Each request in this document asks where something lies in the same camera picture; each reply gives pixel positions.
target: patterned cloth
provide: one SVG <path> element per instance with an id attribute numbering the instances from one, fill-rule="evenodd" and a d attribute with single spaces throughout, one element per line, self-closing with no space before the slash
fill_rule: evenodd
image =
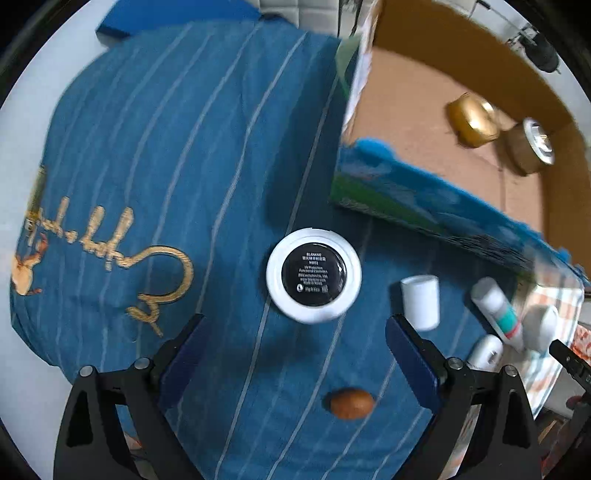
<path id="1" fill-rule="evenodd" d="M 439 277 L 441 324 L 424 336 L 461 358 L 485 333 L 469 288 L 483 276 L 516 288 L 497 265 L 327 202 L 345 111 L 338 43 L 264 22 L 141 34 L 72 83 L 48 133 L 13 326 L 73 381 L 83 365 L 153 355 L 204 313 L 212 337 L 166 415 L 207 480 L 390 479 L 429 421 L 385 342 L 398 282 Z M 270 251 L 305 227 L 343 235 L 363 273 L 352 308 L 313 326 L 285 317 L 264 283 Z M 338 420 L 322 401 L 351 386 L 376 407 Z"/>
<path id="2" fill-rule="evenodd" d="M 591 331 L 586 325 L 577 325 L 571 350 L 591 365 Z"/>

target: gold round container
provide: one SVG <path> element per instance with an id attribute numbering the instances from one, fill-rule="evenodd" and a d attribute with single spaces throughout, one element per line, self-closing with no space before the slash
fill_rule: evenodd
<path id="1" fill-rule="evenodd" d="M 447 115 L 460 142 L 469 147 L 481 147 L 501 133 L 493 106 L 474 93 L 448 103 Z"/>

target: gold embroidery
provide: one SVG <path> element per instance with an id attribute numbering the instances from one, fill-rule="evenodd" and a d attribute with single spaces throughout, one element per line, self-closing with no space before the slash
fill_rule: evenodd
<path id="1" fill-rule="evenodd" d="M 27 204 L 27 217 L 25 218 L 25 229 L 28 232 L 27 245 L 33 246 L 33 239 L 37 233 L 37 221 L 39 220 L 39 210 L 41 198 L 43 197 L 43 190 L 45 189 L 46 171 L 45 167 L 39 167 L 35 185 L 31 191 L 29 202 Z"/>
<path id="2" fill-rule="evenodd" d="M 78 238 L 78 232 L 75 230 L 70 230 L 69 232 L 64 232 L 64 236 L 66 237 L 66 240 L 68 240 L 69 244 L 73 244 Z"/>
<path id="3" fill-rule="evenodd" d="M 31 284 L 33 283 L 33 267 L 43 258 L 43 254 L 47 250 L 49 243 L 44 233 L 41 233 L 41 240 L 39 240 L 35 246 L 35 253 L 28 255 L 21 260 L 18 255 L 14 255 L 12 259 L 12 275 L 11 280 L 14 285 L 14 289 L 19 295 L 34 295 L 41 293 L 40 288 L 34 288 L 30 290 Z"/>
<path id="4" fill-rule="evenodd" d="M 64 233 L 63 229 L 61 228 L 61 222 L 66 215 L 69 200 L 70 199 L 68 197 L 62 198 L 56 219 L 53 222 L 44 219 L 43 210 L 40 209 L 40 223 L 43 228 L 55 233 L 59 237 L 65 235 L 66 240 L 71 244 L 78 237 L 78 233 L 74 230 Z M 92 238 L 99 229 L 104 217 L 104 207 L 97 205 L 90 215 L 86 232 L 79 241 L 82 244 L 82 249 L 85 252 L 94 254 L 98 258 L 105 259 L 105 269 L 107 271 L 111 271 L 113 262 L 115 262 L 117 266 L 121 268 L 130 268 L 151 255 L 168 255 L 170 257 L 177 258 L 183 265 L 183 280 L 175 291 L 165 295 L 150 295 L 147 293 L 140 293 L 138 295 L 138 300 L 143 301 L 148 306 L 150 310 L 149 314 L 137 307 L 128 307 L 126 309 L 127 313 L 131 317 L 139 320 L 140 322 L 148 323 L 154 329 L 154 332 L 158 336 L 162 337 L 162 330 L 160 327 L 158 327 L 158 325 L 156 325 L 158 317 L 160 316 L 159 305 L 163 303 L 174 302 L 185 295 L 191 286 L 191 282 L 193 281 L 193 264 L 191 263 L 190 258 L 180 250 L 164 245 L 153 245 L 132 257 L 126 257 L 124 254 L 117 251 L 119 243 L 121 243 L 127 234 L 127 231 L 134 222 L 134 211 L 130 207 L 126 207 L 119 217 L 119 222 L 117 223 L 117 227 L 115 228 L 111 239 L 108 242 L 95 242 Z"/>
<path id="5" fill-rule="evenodd" d="M 70 199 L 68 197 L 62 197 L 60 206 L 57 208 L 57 215 L 54 221 L 48 220 L 43 217 L 43 209 L 39 208 L 39 222 L 43 226 L 45 230 L 49 230 L 50 232 L 55 233 L 58 237 L 62 237 L 64 235 L 64 230 L 61 227 L 61 223 L 66 216 L 66 212 L 68 210 L 68 205 L 70 204 Z"/>
<path id="6" fill-rule="evenodd" d="M 116 261 L 117 265 L 120 267 L 129 268 L 136 263 L 141 262 L 150 255 L 169 255 L 171 257 L 178 258 L 183 264 L 183 280 L 175 291 L 165 295 L 149 295 L 147 293 L 140 293 L 138 295 L 138 300 L 143 301 L 150 309 L 149 315 L 137 307 L 127 308 L 127 313 L 129 313 L 134 319 L 150 324 L 150 326 L 154 329 L 154 332 L 158 336 L 162 337 L 162 330 L 160 330 L 158 325 L 156 325 L 156 321 L 160 315 L 160 308 L 158 305 L 161 303 L 171 303 L 177 301 L 180 297 L 185 295 L 191 286 L 191 282 L 193 281 L 193 264 L 191 263 L 190 258 L 180 250 L 172 247 L 165 247 L 164 245 L 154 245 L 152 247 L 146 248 L 133 257 L 117 258 Z"/>
<path id="7" fill-rule="evenodd" d="M 106 243 L 106 264 L 105 268 L 107 270 L 111 270 L 111 261 L 114 258 L 121 258 L 123 255 L 120 254 L 115 249 L 119 246 L 119 242 L 123 239 L 123 237 L 127 234 L 127 230 L 131 227 L 131 224 L 134 222 L 134 211 L 129 208 L 125 207 L 123 213 L 119 217 L 119 222 L 117 223 L 117 228 L 115 228 L 115 232 L 113 233 L 113 237 Z"/>

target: orange patterned fabric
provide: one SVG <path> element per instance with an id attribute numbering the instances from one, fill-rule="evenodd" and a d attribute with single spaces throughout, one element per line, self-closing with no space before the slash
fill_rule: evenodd
<path id="1" fill-rule="evenodd" d="M 577 325 L 570 349 L 591 365 L 591 330 L 585 325 Z"/>

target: black compact lid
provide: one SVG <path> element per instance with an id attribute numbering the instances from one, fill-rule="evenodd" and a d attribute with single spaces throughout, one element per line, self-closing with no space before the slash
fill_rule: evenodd
<path id="1" fill-rule="evenodd" d="M 281 280 L 288 295 L 308 307 L 321 307 L 338 297 L 347 279 L 345 262 L 328 245 L 303 244 L 283 262 Z"/>

